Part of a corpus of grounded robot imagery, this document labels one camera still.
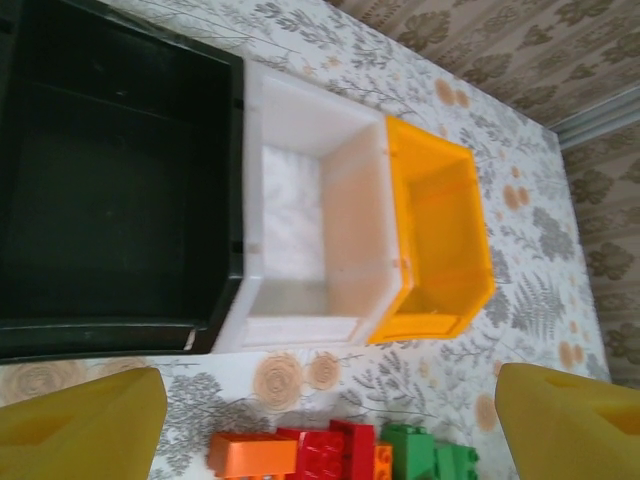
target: orange toy block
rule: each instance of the orange toy block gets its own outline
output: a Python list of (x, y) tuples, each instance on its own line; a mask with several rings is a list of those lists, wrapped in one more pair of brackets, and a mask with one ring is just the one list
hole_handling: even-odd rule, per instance
[(391, 463), (393, 447), (390, 443), (376, 444), (373, 480), (391, 480)]
[(297, 450), (298, 442), (273, 433), (215, 433), (207, 465), (216, 477), (284, 480), (296, 470)]

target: white plastic bin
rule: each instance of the white plastic bin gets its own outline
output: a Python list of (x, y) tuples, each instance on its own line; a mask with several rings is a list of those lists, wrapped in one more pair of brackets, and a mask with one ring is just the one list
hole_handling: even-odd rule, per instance
[(214, 352), (363, 345), (401, 288), (384, 116), (245, 62), (245, 272)]

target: floral tablecloth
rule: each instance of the floral tablecloth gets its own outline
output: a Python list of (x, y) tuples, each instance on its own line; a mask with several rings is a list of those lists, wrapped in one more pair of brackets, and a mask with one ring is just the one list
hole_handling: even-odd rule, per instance
[(516, 477), (493, 402), (504, 362), (608, 379), (555, 134), (321, 0), (109, 3), (472, 148), (497, 292), (452, 341), (14, 365), (0, 371), (1, 403), (154, 365), (169, 413), (153, 480), (212, 478), (212, 431), (332, 417), (425, 425), (476, 447), (481, 478), (503, 479)]

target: green toy block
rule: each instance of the green toy block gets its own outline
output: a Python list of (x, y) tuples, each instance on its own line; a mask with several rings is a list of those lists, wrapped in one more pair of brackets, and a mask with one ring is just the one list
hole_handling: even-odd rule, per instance
[(456, 465), (456, 480), (477, 480), (476, 463), (479, 458), (476, 449), (451, 445), (453, 448), (453, 462)]
[(393, 446), (393, 480), (436, 478), (435, 440), (424, 428), (390, 424), (380, 439)]
[(457, 480), (453, 445), (436, 446), (436, 479)]

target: yellow object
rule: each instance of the yellow object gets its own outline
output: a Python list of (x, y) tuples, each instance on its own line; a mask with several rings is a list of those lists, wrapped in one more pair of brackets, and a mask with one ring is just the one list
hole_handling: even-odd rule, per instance
[(640, 391), (510, 363), (496, 410), (522, 480), (640, 478)]
[(472, 152), (387, 117), (403, 288), (369, 343), (454, 338), (495, 290)]
[(146, 480), (166, 412), (155, 368), (0, 408), (0, 480)]

